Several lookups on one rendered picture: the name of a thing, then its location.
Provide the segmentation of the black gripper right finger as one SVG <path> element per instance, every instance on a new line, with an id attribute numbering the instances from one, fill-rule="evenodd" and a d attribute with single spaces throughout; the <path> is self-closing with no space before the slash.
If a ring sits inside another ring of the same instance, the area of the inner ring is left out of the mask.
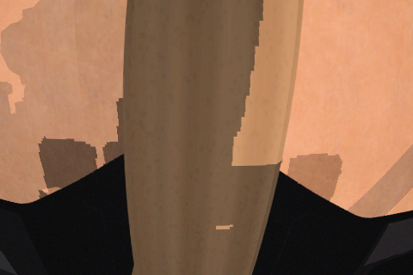
<path id="1" fill-rule="evenodd" d="M 367 275 L 413 254 L 413 211 L 359 217 L 279 172 L 251 275 Z"/>

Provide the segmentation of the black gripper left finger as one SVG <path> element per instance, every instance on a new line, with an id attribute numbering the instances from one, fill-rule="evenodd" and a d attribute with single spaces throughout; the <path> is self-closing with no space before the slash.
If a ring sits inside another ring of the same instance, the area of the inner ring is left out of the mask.
<path id="1" fill-rule="evenodd" d="M 0 269 L 132 275 L 124 154 L 31 203 L 0 199 Z"/>

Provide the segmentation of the brown wooden board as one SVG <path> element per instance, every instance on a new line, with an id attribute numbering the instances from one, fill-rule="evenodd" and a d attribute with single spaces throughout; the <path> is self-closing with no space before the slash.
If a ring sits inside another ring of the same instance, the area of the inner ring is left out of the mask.
<path id="1" fill-rule="evenodd" d="M 127 0 L 135 275 L 251 275 L 278 183 L 304 0 Z"/>

